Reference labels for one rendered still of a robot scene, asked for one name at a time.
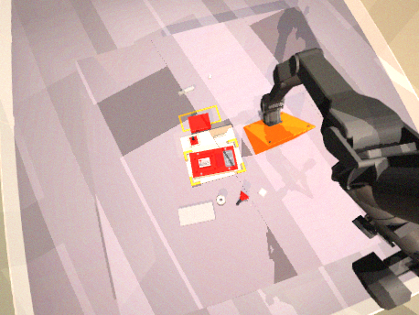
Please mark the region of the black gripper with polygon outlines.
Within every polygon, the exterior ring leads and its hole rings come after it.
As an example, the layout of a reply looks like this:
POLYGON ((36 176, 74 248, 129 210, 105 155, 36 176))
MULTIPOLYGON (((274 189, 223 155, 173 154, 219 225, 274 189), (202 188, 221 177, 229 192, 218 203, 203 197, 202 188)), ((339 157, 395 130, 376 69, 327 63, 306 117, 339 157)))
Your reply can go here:
POLYGON ((383 261, 372 251, 352 263, 352 270, 372 299, 384 310, 411 300, 412 291, 399 279, 414 272, 419 277, 419 224, 398 217, 373 221, 401 249, 383 261))

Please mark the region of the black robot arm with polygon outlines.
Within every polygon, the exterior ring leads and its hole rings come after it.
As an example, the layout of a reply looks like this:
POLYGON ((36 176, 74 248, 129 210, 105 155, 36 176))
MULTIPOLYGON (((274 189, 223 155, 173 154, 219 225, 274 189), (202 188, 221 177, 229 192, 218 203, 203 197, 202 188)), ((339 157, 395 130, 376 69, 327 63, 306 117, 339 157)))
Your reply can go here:
POLYGON ((260 101, 264 123, 283 122, 285 96, 301 84, 323 116, 324 145, 339 160, 331 179, 366 213, 352 223, 368 238, 378 235, 394 247, 371 217, 419 224, 419 134, 392 108, 352 89, 322 48, 275 65, 274 86, 260 101))

